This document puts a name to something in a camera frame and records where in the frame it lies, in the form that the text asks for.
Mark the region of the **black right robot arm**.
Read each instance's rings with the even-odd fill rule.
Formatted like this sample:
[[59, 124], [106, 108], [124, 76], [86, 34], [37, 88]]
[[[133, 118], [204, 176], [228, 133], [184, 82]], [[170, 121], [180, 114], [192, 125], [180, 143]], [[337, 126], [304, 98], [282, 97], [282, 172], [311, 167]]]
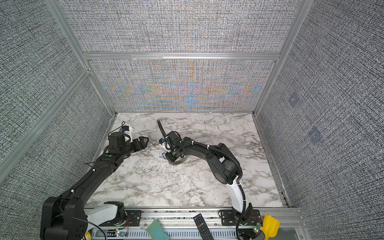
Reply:
[[163, 157], [174, 166], [182, 164], [189, 156], [206, 161], [215, 179], [226, 186], [238, 225], [245, 225], [251, 217], [253, 206], [247, 202], [240, 183], [243, 177], [240, 162], [228, 147], [223, 143], [207, 145], [189, 137], [182, 138], [176, 131], [166, 133], [160, 120], [157, 120], [157, 124], [162, 134], [159, 145], [165, 150]]

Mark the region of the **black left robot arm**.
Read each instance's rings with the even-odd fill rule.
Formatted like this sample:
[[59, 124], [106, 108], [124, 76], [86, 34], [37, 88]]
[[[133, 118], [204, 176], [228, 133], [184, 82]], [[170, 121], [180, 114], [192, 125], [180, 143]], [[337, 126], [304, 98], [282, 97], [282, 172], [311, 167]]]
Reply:
[[124, 132], [112, 133], [109, 144], [91, 169], [58, 197], [43, 203], [40, 238], [42, 240], [81, 240], [87, 231], [101, 224], [124, 224], [127, 215], [123, 203], [107, 202], [86, 212], [84, 207], [101, 183], [114, 173], [131, 154], [147, 148], [148, 137], [132, 139]]

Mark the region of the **black remote control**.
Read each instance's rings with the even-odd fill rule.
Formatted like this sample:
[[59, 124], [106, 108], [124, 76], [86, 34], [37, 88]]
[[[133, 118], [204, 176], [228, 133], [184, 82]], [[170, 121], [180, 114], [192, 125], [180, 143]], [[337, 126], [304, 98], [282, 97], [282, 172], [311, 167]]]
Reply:
[[201, 235], [201, 238], [203, 240], [213, 240], [213, 235], [211, 231], [209, 230], [202, 214], [197, 214], [195, 217], [193, 217], [193, 220], [197, 226], [197, 229]]

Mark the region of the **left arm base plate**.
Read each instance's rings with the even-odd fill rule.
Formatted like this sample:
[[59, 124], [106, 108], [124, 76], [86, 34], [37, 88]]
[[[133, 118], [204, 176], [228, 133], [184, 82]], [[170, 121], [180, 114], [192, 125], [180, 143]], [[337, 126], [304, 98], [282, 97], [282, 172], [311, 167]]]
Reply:
[[125, 210], [125, 214], [118, 216], [110, 221], [100, 224], [101, 227], [138, 227], [142, 216], [141, 210]]

